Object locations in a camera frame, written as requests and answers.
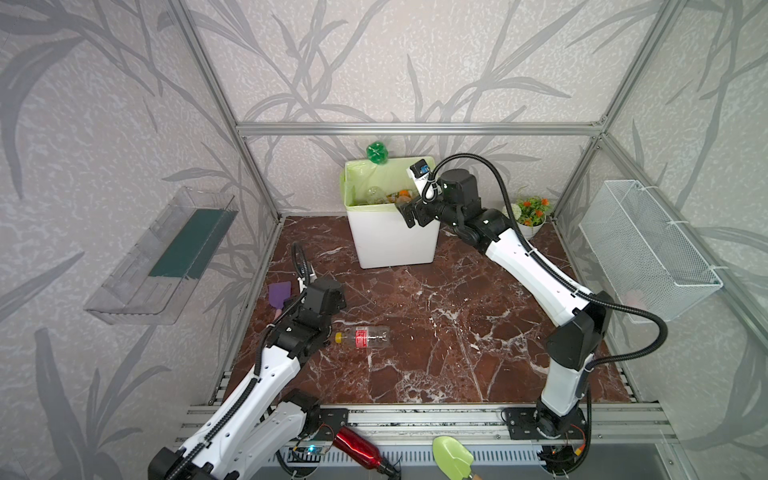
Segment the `green trash bag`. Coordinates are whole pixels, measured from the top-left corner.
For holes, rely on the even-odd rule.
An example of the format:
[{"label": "green trash bag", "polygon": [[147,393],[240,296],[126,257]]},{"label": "green trash bag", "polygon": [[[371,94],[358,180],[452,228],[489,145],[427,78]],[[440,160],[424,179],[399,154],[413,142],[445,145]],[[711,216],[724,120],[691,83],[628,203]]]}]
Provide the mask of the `green trash bag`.
[{"label": "green trash bag", "polygon": [[408,176],[408,167],[424,159],[430,170],[435,169],[432,157],[390,158],[385,164],[374,164],[370,160],[346,162],[341,172],[341,198],[347,210],[365,212],[397,211],[395,204],[368,205],[368,190],[378,187],[385,195],[400,190],[415,190],[413,180]]}]

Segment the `leaf pattern wallpaper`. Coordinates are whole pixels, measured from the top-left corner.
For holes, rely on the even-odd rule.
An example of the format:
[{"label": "leaf pattern wallpaper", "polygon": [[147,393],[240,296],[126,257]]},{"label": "leaf pattern wallpaper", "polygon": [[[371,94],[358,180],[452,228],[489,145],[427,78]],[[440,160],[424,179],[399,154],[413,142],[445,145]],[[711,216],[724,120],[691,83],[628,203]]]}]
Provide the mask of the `leaf pattern wallpaper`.
[{"label": "leaf pattern wallpaper", "polygon": [[[275,223],[163,2],[0,0],[0,478],[146,478]],[[173,326],[83,310],[180,186],[239,214]]]},{"label": "leaf pattern wallpaper", "polygon": [[[768,306],[768,2],[689,1],[611,133],[690,221],[723,266]],[[607,286],[578,222],[602,180],[596,160],[563,217],[586,278]],[[613,322],[622,351],[653,327]],[[768,468],[768,357],[719,295],[670,324],[667,345],[627,366],[658,399],[699,478],[762,478]]]},{"label": "leaf pattern wallpaper", "polygon": [[[187,4],[239,121],[513,122],[599,119],[661,1]],[[393,157],[482,154],[497,162],[510,190],[551,198],[587,143],[378,139]],[[280,209],[317,214],[343,211],[339,171],[365,157],[374,140],[250,137],[249,145]],[[479,174],[484,200],[500,204],[490,177]]]}]

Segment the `potted plant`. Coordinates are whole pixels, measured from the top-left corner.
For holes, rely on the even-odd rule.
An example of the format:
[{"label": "potted plant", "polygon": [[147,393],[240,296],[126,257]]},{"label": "potted plant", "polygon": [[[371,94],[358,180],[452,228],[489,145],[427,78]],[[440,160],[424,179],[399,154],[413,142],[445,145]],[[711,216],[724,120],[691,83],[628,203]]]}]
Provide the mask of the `potted plant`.
[{"label": "potted plant", "polygon": [[518,198],[518,202],[512,204],[512,213],[526,240],[533,238],[541,229],[550,208],[549,200],[541,197]]}]

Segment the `green plastic bottle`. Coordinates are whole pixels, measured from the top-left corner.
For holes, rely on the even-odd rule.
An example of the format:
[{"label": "green plastic bottle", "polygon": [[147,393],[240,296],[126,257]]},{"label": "green plastic bottle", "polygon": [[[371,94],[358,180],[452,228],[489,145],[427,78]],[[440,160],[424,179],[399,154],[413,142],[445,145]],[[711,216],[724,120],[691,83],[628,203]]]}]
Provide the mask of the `green plastic bottle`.
[{"label": "green plastic bottle", "polygon": [[385,164],[387,158],[389,158],[389,152],[386,150],[384,143],[375,141],[366,148],[366,154],[368,154],[368,160],[374,164]]}]

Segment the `red metal bottle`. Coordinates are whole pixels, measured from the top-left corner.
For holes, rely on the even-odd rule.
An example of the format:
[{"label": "red metal bottle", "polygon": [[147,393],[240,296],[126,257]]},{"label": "red metal bottle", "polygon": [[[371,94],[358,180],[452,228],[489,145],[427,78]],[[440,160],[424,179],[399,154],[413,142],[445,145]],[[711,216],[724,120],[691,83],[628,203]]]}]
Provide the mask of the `red metal bottle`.
[{"label": "red metal bottle", "polygon": [[333,446],[352,457],[368,470],[376,470],[393,480],[400,479],[400,472],[384,458],[376,445],[355,433],[349,427],[342,427],[333,439]]}]

